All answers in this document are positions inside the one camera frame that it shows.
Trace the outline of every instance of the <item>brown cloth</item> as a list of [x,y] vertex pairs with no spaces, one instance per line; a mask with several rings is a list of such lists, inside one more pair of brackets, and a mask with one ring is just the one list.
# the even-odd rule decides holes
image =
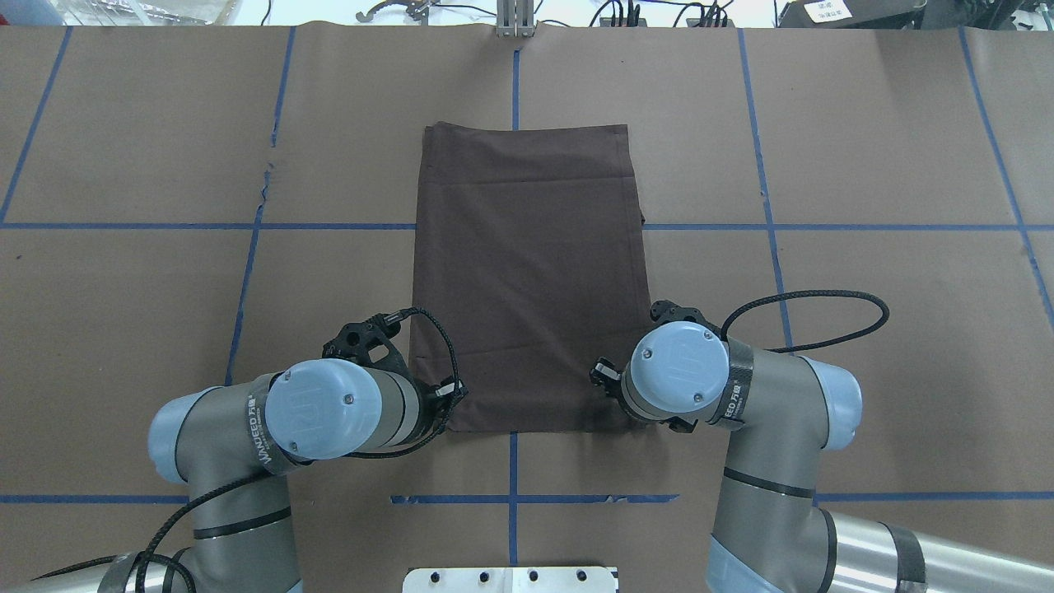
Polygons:
[[[469,389],[452,430],[638,426],[588,375],[649,329],[642,221],[626,125],[425,130],[413,303],[446,328]],[[429,324],[410,344],[415,373],[450,375]]]

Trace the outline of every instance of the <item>blue painter's tape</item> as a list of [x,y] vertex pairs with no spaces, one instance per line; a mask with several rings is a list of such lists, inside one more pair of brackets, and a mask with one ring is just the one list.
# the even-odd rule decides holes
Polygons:
[[512,129],[520,129],[520,50],[512,52]]
[[278,144],[278,124],[281,122],[281,106],[286,101],[286,82],[289,81],[289,64],[293,59],[293,42],[296,40],[296,27],[289,27],[289,39],[286,40],[286,59],[281,64],[281,81],[278,83],[278,98],[274,102],[274,127],[271,129],[271,147]]
[[981,88],[977,83],[977,74],[974,72],[974,60],[970,55],[970,43],[967,42],[967,29],[959,26],[959,44],[962,45],[962,57],[967,63],[967,73],[970,75],[970,85],[974,90],[974,98],[977,100],[977,110],[980,112],[981,122],[984,124],[984,133],[988,134],[989,143],[992,144],[992,154],[995,156],[996,166],[999,167],[999,176],[1002,178],[1002,185],[1007,190],[1007,198],[1010,200],[1010,207],[1014,212],[1014,219],[1017,221],[1018,230],[1021,233],[1021,240],[1024,242],[1024,250],[1029,254],[1029,265],[1032,268],[1032,275],[1036,279],[1039,289],[1039,298],[1042,300],[1043,310],[1047,312],[1047,321],[1051,330],[1054,330],[1054,307],[1051,305],[1051,295],[1047,290],[1047,281],[1043,279],[1039,262],[1036,260],[1036,252],[1032,248],[1032,239],[1024,228],[1024,217],[1021,215],[1020,204],[1017,202],[1017,195],[1014,193],[1014,185],[1010,182],[1010,175],[1007,173],[1007,163],[1002,159],[1002,151],[999,150],[999,142],[995,138],[995,131],[992,129],[992,121],[989,119],[988,110],[984,107],[984,99],[981,97]]
[[414,222],[264,222],[267,230],[412,231]]
[[509,566],[514,567],[520,561],[519,527],[520,509],[520,435],[509,433]]
[[[678,494],[520,494],[516,505],[663,505],[677,500]],[[392,505],[508,505],[504,494],[450,494],[392,496]]]
[[664,505],[679,494],[525,494],[522,505]]
[[24,230],[221,230],[248,231],[252,222],[4,222],[4,229]]
[[1016,224],[850,224],[777,223],[787,231],[1016,231]]
[[448,494],[426,496],[393,496],[392,505],[508,505],[505,494]]
[[764,231],[768,224],[722,223],[722,222],[650,222],[644,224],[646,231]]
[[55,63],[52,64],[52,73],[47,76],[47,83],[44,84],[44,92],[40,95],[40,102],[37,103],[37,112],[33,115],[30,123],[30,131],[25,134],[25,142],[22,143],[22,152],[15,162],[15,171],[12,173],[11,182],[7,183],[7,193],[4,194],[3,204],[0,205],[0,222],[7,217],[7,210],[11,207],[11,200],[15,197],[15,189],[18,186],[18,179],[22,176],[22,167],[25,159],[30,156],[30,147],[33,146],[33,138],[37,135],[37,126],[40,125],[40,118],[44,115],[44,107],[47,105],[47,98],[52,95],[55,86],[55,79],[59,75],[59,67],[62,65],[62,58],[65,57],[66,47],[70,45],[70,37],[73,35],[73,26],[67,26],[62,35],[62,43],[59,44],[59,52],[55,56]]
[[238,347],[241,343],[241,324],[246,318],[246,295],[249,294],[249,278],[253,274],[253,263],[256,260],[256,244],[260,238],[260,222],[264,219],[264,206],[261,202],[256,206],[256,219],[253,222],[253,236],[249,239],[249,255],[246,256],[246,271],[241,275],[241,292],[238,294],[238,312],[234,317],[234,335],[231,337],[231,352],[227,357],[227,376],[223,379],[225,386],[234,384],[234,359],[238,356]]
[[[412,231],[414,222],[262,222],[260,230],[358,230]],[[853,224],[776,222],[778,231],[1018,231],[1017,224]],[[1024,224],[1029,232],[1051,232],[1054,224]],[[237,230],[253,229],[252,222],[3,222],[0,229],[22,230]],[[650,222],[646,231],[765,231],[768,224],[749,222]]]
[[0,505],[187,505],[186,496],[142,494],[0,494]]
[[[758,184],[761,186],[761,199],[765,210],[765,225],[768,230],[768,250],[773,258],[773,273],[776,275],[776,291],[783,293],[783,268],[780,265],[779,245],[776,242],[776,219],[773,216],[773,204],[768,196],[768,176],[765,175],[765,159],[761,155],[761,132],[758,129],[758,112],[754,104],[754,86],[750,83],[750,62],[746,55],[746,35],[742,28],[739,34],[739,57],[743,66],[743,86],[746,91],[746,107],[750,116],[750,132],[754,135],[754,157],[758,163]],[[786,301],[780,301],[780,317],[783,320],[783,341],[789,349],[794,345],[790,335],[790,316],[787,314]]]

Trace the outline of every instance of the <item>metal bracket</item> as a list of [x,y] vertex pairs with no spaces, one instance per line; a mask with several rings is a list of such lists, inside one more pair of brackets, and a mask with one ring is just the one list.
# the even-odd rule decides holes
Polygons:
[[415,569],[403,593],[618,593],[613,567],[499,567]]
[[533,37],[534,0],[497,0],[497,36]]

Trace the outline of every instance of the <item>blue tape line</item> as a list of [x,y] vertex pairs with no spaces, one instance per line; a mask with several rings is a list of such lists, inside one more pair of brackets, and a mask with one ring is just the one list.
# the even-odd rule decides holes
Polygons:
[[70,45],[70,36],[73,35],[73,26],[66,26],[62,36],[62,43],[59,45],[59,53],[55,56],[55,63],[52,64],[52,74],[44,84],[44,92],[40,95],[40,102],[37,103],[37,113],[33,115],[33,122],[30,123],[30,131],[25,134],[25,142],[22,143],[22,152],[18,155],[15,163],[15,171],[11,175],[11,182],[7,183],[7,193],[3,197],[3,205],[0,205],[0,222],[7,217],[7,209],[11,207],[11,200],[15,197],[15,189],[18,186],[18,179],[22,176],[22,166],[25,165],[25,158],[30,155],[30,147],[33,145],[33,138],[37,135],[37,126],[40,118],[44,115],[44,106],[47,105],[47,98],[55,86],[55,78],[59,75],[59,67],[62,65],[62,58],[65,57],[65,50]]
[[[754,135],[754,157],[758,162],[758,183],[761,186],[761,198],[765,209],[765,226],[768,230],[768,250],[773,257],[773,273],[776,275],[776,292],[782,294],[783,268],[780,265],[779,245],[776,243],[776,219],[773,216],[773,204],[768,197],[768,177],[765,175],[765,160],[761,155],[761,132],[758,130],[758,112],[754,104],[754,86],[750,84],[750,63],[746,55],[746,35],[742,28],[737,28],[739,35],[739,57],[743,65],[743,85],[746,90],[746,107],[750,116],[750,132]],[[783,320],[783,341],[789,349],[794,345],[790,335],[790,316],[787,313],[786,301],[780,301],[780,317]]]
[[520,561],[518,507],[520,498],[520,435],[509,433],[509,566],[514,567]]
[[[776,222],[778,231],[1018,231],[1017,224],[854,224]],[[412,231],[414,222],[262,222],[261,230]],[[252,222],[2,222],[0,229],[21,230],[238,230]],[[768,224],[750,222],[648,222],[646,231],[766,231]],[[1051,232],[1054,224],[1024,224],[1029,232]]]
[[692,222],[647,222],[646,231],[764,231],[768,224],[752,223],[692,223]]
[[995,155],[996,165],[999,167],[999,176],[1002,177],[1002,185],[1007,190],[1007,198],[1010,199],[1010,207],[1014,212],[1014,220],[1021,233],[1021,240],[1024,242],[1024,250],[1029,254],[1029,264],[1032,266],[1032,275],[1036,278],[1036,285],[1039,288],[1039,296],[1047,311],[1047,321],[1051,330],[1054,330],[1054,307],[1051,305],[1051,295],[1047,290],[1047,282],[1043,274],[1039,270],[1039,262],[1036,260],[1036,252],[1032,248],[1032,239],[1024,229],[1024,217],[1021,215],[1020,204],[1017,202],[1017,195],[1014,193],[1014,185],[1010,182],[1010,175],[1007,173],[1007,164],[1002,159],[1002,152],[999,150],[999,142],[995,139],[995,131],[992,130],[992,122],[989,120],[988,110],[984,107],[984,99],[981,97],[981,88],[977,83],[977,74],[974,72],[974,60],[970,55],[970,44],[967,43],[967,29],[959,26],[959,43],[962,45],[962,57],[967,62],[967,73],[970,75],[970,85],[974,88],[974,98],[977,99],[977,110],[981,115],[981,122],[984,123],[984,133],[988,134],[989,143],[992,144],[992,154]]
[[1014,224],[850,224],[850,223],[777,223],[788,231],[1016,231]]
[[[270,172],[265,174],[265,178],[270,180]],[[266,195],[267,185],[264,186],[261,193]],[[260,202],[256,206],[253,236],[249,239],[249,255],[246,256],[246,271],[241,275],[241,292],[238,294],[238,313],[234,317],[234,335],[231,337],[231,352],[227,357],[227,376],[223,378],[225,386],[234,384],[234,359],[238,356],[238,347],[241,343],[241,325],[246,318],[246,295],[249,293],[249,278],[253,274],[253,263],[256,260],[256,244],[260,238],[260,222],[264,219],[264,206],[266,204],[266,202]]]
[[677,500],[679,494],[525,494],[522,505],[664,505]]
[[508,505],[505,494],[449,494],[425,496],[393,496],[392,505]]
[[679,494],[449,494],[392,496],[392,505],[664,505]]
[[520,50],[512,52],[512,129],[520,129]]
[[848,492],[817,493],[817,502],[911,502],[954,500],[1054,500],[1054,492]]
[[281,64],[281,82],[278,83],[278,99],[274,102],[274,127],[271,129],[271,147],[278,144],[278,123],[281,121],[281,105],[286,101],[286,82],[289,80],[289,64],[293,59],[293,41],[296,39],[296,26],[289,27],[289,39],[286,40],[286,61]]
[[239,230],[248,231],[252,222],[4,222],[5,229],[55,230]]
[[264,222],[268,230],[355,230],[355,231],[412,231],[414,222]]
[[186,496],[135,494],[4,494],[0,505],[187,505]]

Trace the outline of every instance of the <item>metal mounting plate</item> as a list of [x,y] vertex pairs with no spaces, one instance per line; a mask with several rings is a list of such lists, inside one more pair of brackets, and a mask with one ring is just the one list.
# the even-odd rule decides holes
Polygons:
[[466,591],[482,593],[617,593],[619,591],[619,569],[608,567],[414,569],[403,580],[403,593],[464,593]]

